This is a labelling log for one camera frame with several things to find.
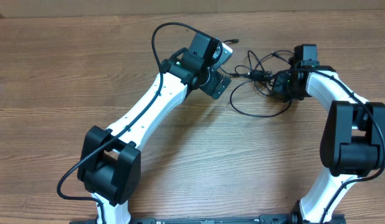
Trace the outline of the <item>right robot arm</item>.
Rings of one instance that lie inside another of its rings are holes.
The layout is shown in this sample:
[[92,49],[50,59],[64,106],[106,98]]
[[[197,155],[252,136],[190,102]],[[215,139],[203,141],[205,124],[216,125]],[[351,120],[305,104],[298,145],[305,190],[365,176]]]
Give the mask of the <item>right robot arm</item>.
[[336,70],[320,65],[315,44],[298,45],[272,91],[284,101],[315,98],[328,113],[320,142],[323,168],[284,223],[344,223],[333,215],[347,191],[385,169],[385,104],[357,95]]

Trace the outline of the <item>black cable long tail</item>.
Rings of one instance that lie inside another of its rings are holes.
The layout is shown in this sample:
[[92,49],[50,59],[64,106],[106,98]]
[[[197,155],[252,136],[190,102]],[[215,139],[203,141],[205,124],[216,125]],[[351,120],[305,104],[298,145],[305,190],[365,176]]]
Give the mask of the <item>black cable long tail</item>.
[[279,111],[274,113],[267,113],[267,114],[260,114],[260,113],[251,113],[250,111],[244,111],[242,108],[239,108],[237,104],[234,102],[235,94],[237,90],[240,90],[243,86],[247,84],[253,84],[255,90],[262,95],[265,98],[270,98],[274,100],[280,100],[277,96],[275,96],[272,93],[272,86],[274,83],[274,75],[275,73],[266,70],[264,67],[264,62],[267,60],[270,60],[271,58],[277,58],[279,60],[282,60],[284,62],[287,62],[287,59],[281,54],[288,53],[292,54],[292,51],[290,50],[277,50],[270,52],[266,56],[259,58],[257,54],[255,54],[252,50],[247,51],[246,59],[248,60],[248,64],[240,64],[236,65],[234,67],[233,72],[227,72],[224,68],[220,67],[220,70],[230,76],[231,78],[243,78],[245,81],[243,81],[241,84],[238,84],[232,91],[229,97],[229,104],[231,105],[232,109],[235,110],[237,113],[253,117],[253,118],[274,118],[276,116],[279,116],[286,111],[288,111],[293,101],[289,101],[285,103],[285,106],[281,108]]

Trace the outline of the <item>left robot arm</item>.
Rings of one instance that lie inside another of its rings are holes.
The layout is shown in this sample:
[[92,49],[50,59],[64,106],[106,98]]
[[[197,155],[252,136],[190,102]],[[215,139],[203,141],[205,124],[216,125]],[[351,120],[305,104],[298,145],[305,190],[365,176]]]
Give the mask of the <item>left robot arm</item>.
[[218,99],[231,82],[217,70],[232,49],[207,34],[196,33],[188,48],[161,62],[162,72],[129,112],[106,129],[86,134],[77,177],[97,204],[95,223],[130,223],[128,199],[141,177],[141,151],[167,114],[193,90]]

